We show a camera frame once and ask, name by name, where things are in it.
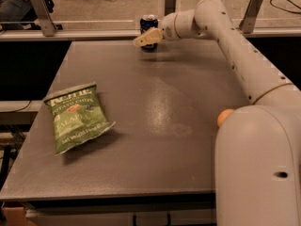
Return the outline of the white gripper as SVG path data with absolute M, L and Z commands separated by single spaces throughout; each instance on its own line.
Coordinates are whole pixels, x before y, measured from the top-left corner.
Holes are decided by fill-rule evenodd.
M 150 28 L 145 33 L 134 39 L 134 45 L 142 47 L 165 40 L 178 40 L 176 32 L 177 13 L 170 13 L 160 21 L 160 28 Z

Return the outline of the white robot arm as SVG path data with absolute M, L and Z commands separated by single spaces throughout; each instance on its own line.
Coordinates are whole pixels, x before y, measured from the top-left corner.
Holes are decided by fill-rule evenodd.
M 301 226 L 301 90 L 234 27 L 224 4 L 200 0 L 134 43 L 200 38 L 217 43 L 249 101 L 219 124 L 217 226 Z

